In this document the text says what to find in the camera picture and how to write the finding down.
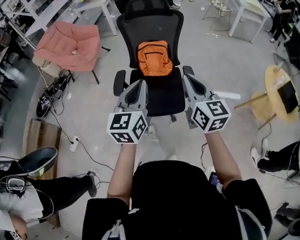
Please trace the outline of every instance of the white table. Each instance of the white table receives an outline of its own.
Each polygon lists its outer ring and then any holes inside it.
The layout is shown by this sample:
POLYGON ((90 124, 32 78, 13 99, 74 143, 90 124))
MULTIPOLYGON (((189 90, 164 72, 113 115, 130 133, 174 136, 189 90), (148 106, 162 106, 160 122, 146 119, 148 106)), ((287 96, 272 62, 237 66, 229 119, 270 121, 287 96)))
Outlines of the white table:
POLYGON ((88 10, 88 9, 92 9, 92 8, 97 8, 97 7, 101 7, 102 8, 102 12, 106 17, 106 20, 108 21, 108 24, 112 30, 112 33, 114 36, 116 36, 117 33, 117 29, 116 26, 111 18, 111 15, 109 13, 109 10, 107 8, 107 5, 111 4, 111 0, 91 0, 89 3, 87 3, 86 5, 76 8, 74 9, 75 14, 78 16, 78 18, 81 18, 81 12, 88 10))
POLYGON ((25 33, 25 37, 30 36, 39 29, 46 31, 48 29, 47 24, 68 1, 69 0, 54 0, 51 4, 49 4, 49 6, 39 15, 39 18, 35 20, 25 33))
POLYGON ((250 43, 253 43, 253 41, 255 40, 257 34, 259 33, 259 31, 261 30, 261 28, 263 27, 264 23, 266 22, 266 20, 270 17, 269 13, 266 11, 265 8, 263 8, 263 6, 259 3, 258 6, 255 6, 251 3, 246 2, 245 0, 232 0, 235 7, 238 9, 238 13, 234 19, 234 22, 232 24, 232 27, 229 31, 229 37, 232 37, 239 21, 241 18, 247 18, 251 21, 260 23, 260 26, 257 30, 257 32, 255 33, 254 37, 252 38, 252 40, 250 41, 250 43))

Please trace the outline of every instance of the pink chair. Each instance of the pink chair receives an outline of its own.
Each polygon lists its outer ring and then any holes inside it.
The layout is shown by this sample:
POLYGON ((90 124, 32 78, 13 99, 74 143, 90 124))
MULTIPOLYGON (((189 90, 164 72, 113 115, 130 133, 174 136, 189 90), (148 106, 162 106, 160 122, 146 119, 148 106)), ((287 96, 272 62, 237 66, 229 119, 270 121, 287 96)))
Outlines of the pink chair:
POLYGON ((56 21, 44 33, 34 56, 71 71, 91 71, 99 84, 94 67, 100 52, 100 36, 96 25, 79 26, 56 21))

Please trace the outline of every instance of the wooden board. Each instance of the wooden board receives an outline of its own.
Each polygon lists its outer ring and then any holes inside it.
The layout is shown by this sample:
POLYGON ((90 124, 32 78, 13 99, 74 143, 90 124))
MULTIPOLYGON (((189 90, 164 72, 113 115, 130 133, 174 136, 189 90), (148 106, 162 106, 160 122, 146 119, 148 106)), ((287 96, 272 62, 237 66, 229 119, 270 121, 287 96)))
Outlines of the wooden board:
MULTIPOLYGON (((31 119, 26 143, 26 154, 42 147, 55 147, 59 151, 60 137, 61 129, 58 126, 37 119, 31 119)), ((58 157, 56 158, 54 165, 35 180, 55 179, 57 178, 57 170, 58 157)), ((55 227, 60 227, 58 213, 47 218, 47 221, 55 227)))

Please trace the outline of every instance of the orange backpack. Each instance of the orange backpack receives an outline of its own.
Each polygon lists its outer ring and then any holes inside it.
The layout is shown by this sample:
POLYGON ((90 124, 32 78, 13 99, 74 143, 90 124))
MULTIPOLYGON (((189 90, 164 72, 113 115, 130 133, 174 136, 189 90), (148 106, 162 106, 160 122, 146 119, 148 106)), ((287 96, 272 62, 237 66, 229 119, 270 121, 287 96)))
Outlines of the orange backpack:
POLYGON ((142 42, 138 46, 139 67, 145 76, 167 76, 173 68, 166 41, 142 42))

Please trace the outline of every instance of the power strip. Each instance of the power strip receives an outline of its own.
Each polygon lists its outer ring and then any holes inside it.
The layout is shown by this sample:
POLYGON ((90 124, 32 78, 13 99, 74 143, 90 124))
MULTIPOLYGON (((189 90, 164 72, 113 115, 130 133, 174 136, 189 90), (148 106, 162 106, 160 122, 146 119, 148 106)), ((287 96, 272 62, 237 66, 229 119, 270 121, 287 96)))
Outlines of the power strip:
POLYGON ((70 146, 70 150, 73 153, 76 152, 76 149, 78 147, 79 141, 80 141, 80 138, 78 136, 74 135, 73 140, 72 140, 73 144, 71 144, 71 146, 70 146))

